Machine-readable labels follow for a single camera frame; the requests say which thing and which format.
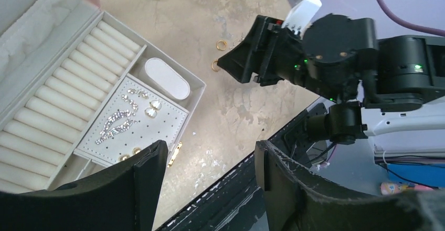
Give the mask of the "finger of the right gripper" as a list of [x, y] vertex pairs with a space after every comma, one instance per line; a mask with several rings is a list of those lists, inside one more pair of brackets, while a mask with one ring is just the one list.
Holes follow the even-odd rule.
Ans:
[[239, 83], [250, 82], [253, 73], [258, 74], [276, 18], [258, 15], [245, 38], [217, 60], [217, 66]]

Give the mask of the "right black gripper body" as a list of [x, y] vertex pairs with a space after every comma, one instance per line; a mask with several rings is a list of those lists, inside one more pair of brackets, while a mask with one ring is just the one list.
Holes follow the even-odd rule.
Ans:
[[307, 60], [300, 36], [279, 25], [279, 20], [258, 15], [254, 55], [257, 74], [254, 82], [260, 86], [276, 85], [281, 80], [304, 87], [308, 78]]

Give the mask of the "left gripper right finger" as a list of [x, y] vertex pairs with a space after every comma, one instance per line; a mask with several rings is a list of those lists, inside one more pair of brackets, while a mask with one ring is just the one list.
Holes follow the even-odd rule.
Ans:
[[373, 196], [350, 190], [256, 143], [257, 184], [270, 230], [444, 230], [444, 191]]

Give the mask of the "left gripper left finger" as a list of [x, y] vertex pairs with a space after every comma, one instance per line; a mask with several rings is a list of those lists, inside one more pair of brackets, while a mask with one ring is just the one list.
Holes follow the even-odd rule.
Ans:
[[151, 230], [168, 148], [158, 140], [129, 159], [55, 190], [1, 193], [1, 230]]

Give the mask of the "silver crystal jewelry pile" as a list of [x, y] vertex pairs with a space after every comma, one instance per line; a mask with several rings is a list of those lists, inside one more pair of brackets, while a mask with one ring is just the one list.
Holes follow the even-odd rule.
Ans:
[[232, 49], [234, 49], [235, 47], [237, 47], [243, 40], [244, 40], [244, 35], [243, 34], [241, 34], [241, 36], [239, 37], [239, 38], [236, 38], [233, 42], [232, 42], [232, 44], [231, 44], [231, 46], [229, 47], [229, 49], [230, 50], [232, 50]]

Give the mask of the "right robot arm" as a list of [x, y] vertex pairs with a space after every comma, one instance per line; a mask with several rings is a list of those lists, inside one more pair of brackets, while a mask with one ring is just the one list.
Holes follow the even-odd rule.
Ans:
[[312, 144], [370, 139], [378, 150], [444, 147], [444, 38], [379, 39], [370, 18], [326, 15], [304, 32], [258, 16], [217, 65], [241, 83], [280, 81], [320, 97], [274, 144], [291, 157]]

